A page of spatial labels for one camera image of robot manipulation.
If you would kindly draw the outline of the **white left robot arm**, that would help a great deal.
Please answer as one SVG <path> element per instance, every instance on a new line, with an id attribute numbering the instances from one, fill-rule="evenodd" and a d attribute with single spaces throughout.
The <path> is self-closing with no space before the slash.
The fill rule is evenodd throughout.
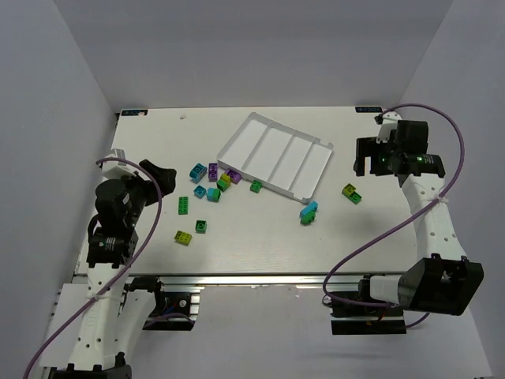
<path id="1" fill-rule="evenodd" d="M 126 280 L 145 247 L 137 243 L 140 215 L 174 192 L 177 172 L 144 159 L 131 170 L 103 175 L 87 230 L 88 289 L 78 311 L 80 328 L 66 367 L 53 378 L 130 378 L 133 346 L 145 321 L 162 306 L 158 280 Z"/>

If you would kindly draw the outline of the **purple lego brick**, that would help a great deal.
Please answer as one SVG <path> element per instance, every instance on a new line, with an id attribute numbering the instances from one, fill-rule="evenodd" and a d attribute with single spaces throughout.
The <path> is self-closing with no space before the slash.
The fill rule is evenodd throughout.
<path id="1" fill-rule="evenodd" d="M 208 180 L 210 182 L 216 182 L 219 177 L 219 168 L 217 163 L 208 164 Z"/>
<path id="2" fill-rule="evenodd" d="M 233 184 L 238 184 L 241 181 L 241 175 L 233 169 L 227 169 L 225 174 L 230 178 Z"/>

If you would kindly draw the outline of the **purple lego brick right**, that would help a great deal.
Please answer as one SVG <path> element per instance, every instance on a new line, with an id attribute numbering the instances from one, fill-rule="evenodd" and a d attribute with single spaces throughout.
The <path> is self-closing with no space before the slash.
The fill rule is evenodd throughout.
<path id="1" fill-rule="evenodd" d="M 233 169 L 227 169 L 225 174 L 230 178 L 233 184 L 238 184 L 241 181 L 241 175 Z"/>

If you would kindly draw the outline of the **blue-green lego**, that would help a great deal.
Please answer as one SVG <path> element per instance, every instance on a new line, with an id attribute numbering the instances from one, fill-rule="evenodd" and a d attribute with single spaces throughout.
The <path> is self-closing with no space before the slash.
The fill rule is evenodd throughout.
<path id="1" fill-rule="evenodd" d="M 207 191 L 207 199 L 212 202 L 219 202 L 221 190 L 218 188 L 209 188 Z"/>

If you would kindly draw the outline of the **lime lego brick front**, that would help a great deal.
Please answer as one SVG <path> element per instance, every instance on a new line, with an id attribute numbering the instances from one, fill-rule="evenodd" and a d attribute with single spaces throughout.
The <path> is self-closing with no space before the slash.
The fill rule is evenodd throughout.
<path id="1" fill-rule="evenodd" d="M 174 236 L 174 241 L 183 246 L 188 246 L 192 238 L 193 236 L 190 233 L 184 231 L 177 231 L 176 235 Z"/>

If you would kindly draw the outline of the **green lego plate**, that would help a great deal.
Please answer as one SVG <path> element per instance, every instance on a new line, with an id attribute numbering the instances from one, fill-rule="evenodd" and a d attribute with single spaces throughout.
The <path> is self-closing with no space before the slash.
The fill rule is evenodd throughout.
<path id="1" fill-rule="evenodd" d="M 178 215 L 185 216 L 189 214 L 189 198 L 187 196 L 178 198 Z"/>

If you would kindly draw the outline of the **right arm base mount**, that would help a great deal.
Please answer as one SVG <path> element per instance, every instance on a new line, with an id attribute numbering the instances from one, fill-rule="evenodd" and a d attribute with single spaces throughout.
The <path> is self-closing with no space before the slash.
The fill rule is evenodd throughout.
<path id="1" fill-rule="evenodd" d="M 398 303 L 399 275 L 365 274 L 348 287 L 328 276 L 322 303 L 331 309 L 335 336 L 404 335 L 404 311 Z"/>

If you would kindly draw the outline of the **small blue lego brick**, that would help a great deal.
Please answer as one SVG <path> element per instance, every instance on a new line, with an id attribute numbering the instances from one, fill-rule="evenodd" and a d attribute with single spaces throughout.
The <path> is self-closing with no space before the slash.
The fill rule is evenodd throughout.
<path id="1" fill-rule="evenodd" d="M 207 189 L 203 186 L 198 185 L 193 192 L 196 197 L 201 199 L 206 195 Z"/>

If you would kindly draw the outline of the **blue long lego brick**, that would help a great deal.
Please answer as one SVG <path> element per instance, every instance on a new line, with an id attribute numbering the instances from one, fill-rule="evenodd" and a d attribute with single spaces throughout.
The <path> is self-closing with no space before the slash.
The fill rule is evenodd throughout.
<path id="1" fill-rule="evenodd" d="M 300 211 L 300 217 L 303 218 L 310 212 L 316 212 L 318 207 L 319 205 L 316 201 L 311 201 Z"/>

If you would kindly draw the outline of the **aluminium table front rail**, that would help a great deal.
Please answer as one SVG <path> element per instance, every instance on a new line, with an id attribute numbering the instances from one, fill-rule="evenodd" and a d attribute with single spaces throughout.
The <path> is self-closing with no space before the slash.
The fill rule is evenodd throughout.
<path id="1" fill-rule="evenodd" d="M 340 272 L 333 275 L 328 281 L 329 284 L 353 284 L 358 283 L 365 275 L 372 275 L 374 272 Z M 149 276 L 158 277 L 163 284 L 180 285 L 180 286 L 219 286 L 219 285 L 236 285 L 236 286 L 268 286 L 268 285 L 316 285 L 321 286 L 326 277 L 322 275 L 161 275 L 151 274 Z M 85 284 L 87 283 L 87 275 L 79 274 L 72 278 L 71 283 Z"/>

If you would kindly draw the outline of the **green lego by tray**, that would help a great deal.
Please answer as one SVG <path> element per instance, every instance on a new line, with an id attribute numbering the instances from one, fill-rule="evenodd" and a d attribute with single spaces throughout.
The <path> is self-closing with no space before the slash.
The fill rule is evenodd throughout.
<path id="1" fill-rule="evenodd" d="M 259 193 L 259 192 L 260 192 L 260 190 L 262 189 L 262 187 L 263 187 L 263 183 L 262 183 L 261 181 L 254 180 L 254 181 L 251 183 L 251 185 L 250 185 L 249 189 L 250 189 L 252 192 L 254 192 L 254 193 Z"/>

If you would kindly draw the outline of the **purple lego brick left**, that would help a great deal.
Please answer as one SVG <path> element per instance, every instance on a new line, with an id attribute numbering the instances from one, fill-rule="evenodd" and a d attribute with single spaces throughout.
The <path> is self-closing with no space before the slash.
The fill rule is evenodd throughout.
<path id="1" fill-rule="evenodd" d="M 219 168 L 217 163 L 208 164 L 208 180 L 210 182 L 216 182 L 219 177 Z"/>

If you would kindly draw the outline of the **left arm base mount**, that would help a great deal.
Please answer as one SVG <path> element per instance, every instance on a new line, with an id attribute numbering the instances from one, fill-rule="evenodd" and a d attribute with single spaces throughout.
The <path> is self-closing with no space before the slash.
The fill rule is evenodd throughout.
<path id="1" fill-rule="evenodd" d="M 124 299 L 146 291 L 154 296 L 155 306 L 144 322 L 148 331 L 191 331 L 195 321 L 191 318 L 190 292 L 166 291 L 159 277 L 138 276 L 124 286 Z"/>

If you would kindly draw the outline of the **yellow-green stacked lego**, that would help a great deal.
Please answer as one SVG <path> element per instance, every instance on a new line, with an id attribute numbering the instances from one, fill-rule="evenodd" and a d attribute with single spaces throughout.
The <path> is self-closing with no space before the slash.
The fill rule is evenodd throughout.
<path id="1" fill-rule="evenodd" d="M 217 188 L 222 192 L 226 191 L 230 187 L 230 184 L 231 184 L 230 176 L 228 176 L 225 173 L 223 173 L 220 176 L 219 180 L 216 182 Z"/>

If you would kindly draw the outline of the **lime-green lego pair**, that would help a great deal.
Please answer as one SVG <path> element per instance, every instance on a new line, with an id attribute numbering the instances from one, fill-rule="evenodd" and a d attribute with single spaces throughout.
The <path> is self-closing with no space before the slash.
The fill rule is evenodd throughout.
<path id="1" fill-rule="evenodd" d="M 362 200 L 362 196 L 356 191 L 356 187 L 350 183 L 342 188 L 342 194 L 355 205 Z"/>

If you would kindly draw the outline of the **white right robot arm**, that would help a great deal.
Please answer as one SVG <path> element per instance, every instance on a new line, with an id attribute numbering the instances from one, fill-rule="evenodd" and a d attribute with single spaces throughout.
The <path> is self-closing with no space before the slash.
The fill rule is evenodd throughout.
<path id="1" fill-rule="evenodd" d="M 357 139 L 356 175 L 394 175 L 416 216 L 417 263 L 400 276 L 372 276 L 369 296 L 404 310 L 459 316 L 484 279 L 484 270 L 468 260 L 459 243 L 443 201 L 442 160 L 427 150 L 428 123 L 422 121 L 389 122 L 378 137 Z"/>

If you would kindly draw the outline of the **green small square lego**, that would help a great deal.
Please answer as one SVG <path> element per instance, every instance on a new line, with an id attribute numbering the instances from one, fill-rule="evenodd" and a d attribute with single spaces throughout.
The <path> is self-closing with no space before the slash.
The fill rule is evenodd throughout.
<path id="1" fill-rule="evenodd" d="M 208 227 L 206 220 L 197 220 L 195 225 L 195 231 L 199 234 L 205 234 Z"/>

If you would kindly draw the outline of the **blue label sticker right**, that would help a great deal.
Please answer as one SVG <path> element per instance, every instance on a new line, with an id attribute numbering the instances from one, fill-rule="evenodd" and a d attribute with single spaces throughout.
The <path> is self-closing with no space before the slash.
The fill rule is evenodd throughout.
<path id="1" fill-rule="evenodd" d="M 356 106 L 354 110 L 357 113 L 382 113 L 383 109 L 382 107 L 373 107 L 373 106 Z"/>

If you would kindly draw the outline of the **white divided sorting tray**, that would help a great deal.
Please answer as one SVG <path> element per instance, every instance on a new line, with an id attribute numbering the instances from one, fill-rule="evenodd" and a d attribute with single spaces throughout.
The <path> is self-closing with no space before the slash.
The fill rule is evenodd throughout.
<path id="1" fill-rule="evenodd" d="M 333 152 L 332 143 L 252 112 L 216 159 L 247 181 L 308 204 Z"/>

